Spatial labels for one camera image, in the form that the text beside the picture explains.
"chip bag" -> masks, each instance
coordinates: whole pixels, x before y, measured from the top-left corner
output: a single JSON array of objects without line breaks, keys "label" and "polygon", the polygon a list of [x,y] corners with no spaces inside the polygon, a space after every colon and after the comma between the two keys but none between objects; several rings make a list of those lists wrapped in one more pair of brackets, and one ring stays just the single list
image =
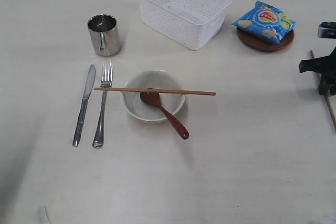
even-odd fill
[{"label": "chip bag", "polygon": [[283,37],[295,27],[295,23],[280,9],[257,1],[255,8],[233,25],[269,44],[280,44]]}]

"fork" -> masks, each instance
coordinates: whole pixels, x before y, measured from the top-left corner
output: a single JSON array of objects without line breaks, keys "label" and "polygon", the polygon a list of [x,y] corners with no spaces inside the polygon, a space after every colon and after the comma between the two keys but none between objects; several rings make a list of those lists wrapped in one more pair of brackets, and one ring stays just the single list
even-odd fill
[{"label": "fork", "polygon": [[[112,64],[103,64],[101,72],[101,88],[110,88],[113,81],[113,68]],[[100,114],[97,125],[96,134],[94,135],[92,147],[102,148],[104,145],[104,113],[105,113],[105,102],[106,102],[107,91],[103,91],[103,97],[101,100]]]}]

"red spoon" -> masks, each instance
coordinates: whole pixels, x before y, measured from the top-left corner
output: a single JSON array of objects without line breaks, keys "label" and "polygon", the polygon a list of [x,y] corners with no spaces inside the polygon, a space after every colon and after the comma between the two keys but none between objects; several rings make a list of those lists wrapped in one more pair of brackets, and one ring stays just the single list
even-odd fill
[{"label": "red spoon", "polygon": [[140,93],[140,99],[144,103],[159,108],[163,114],[167,117],[169,122],[172,124],[172,126],[175,128],[175,130],[178,132],[181,138],[188,139],[189,138],[189,132],[187,129],[182,125],[182,123],[179,122],[176,117],[174,117],[171,113],[169,113],[164,107],[162,107],[160,94],[159,93],[149,93],[149,92],[141,92]]}]

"knife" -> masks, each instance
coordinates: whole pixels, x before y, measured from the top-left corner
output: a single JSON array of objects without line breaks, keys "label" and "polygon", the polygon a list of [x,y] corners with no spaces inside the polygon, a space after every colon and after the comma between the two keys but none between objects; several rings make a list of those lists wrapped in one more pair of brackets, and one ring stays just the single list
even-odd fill
[{"label": "knife", "polygon": [[91,65],[89,69],[88,77],[86,79],[84,95],[82,99],[82,104],[80,106],[75,135],[73,136],[73,139],[74,139],[74,141],[72,142],[73,147],[77,147],[79,145],[80,136],[82,134],[83,124],[84,124],[86,107],[88,105],[89,97],[91,94],[91,90],[93,88],[95,78],[96,78],[96,68],[94,65]]}]

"white plastic basket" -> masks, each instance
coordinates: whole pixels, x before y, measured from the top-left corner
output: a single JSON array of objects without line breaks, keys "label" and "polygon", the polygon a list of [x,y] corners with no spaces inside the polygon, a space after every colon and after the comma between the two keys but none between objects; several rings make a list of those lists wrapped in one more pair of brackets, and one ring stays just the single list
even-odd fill
[{"label": "white plastic basket", "polygon": [[183,46],[198,50],[222,27],[232,0],[140,0],[142,21]]}]

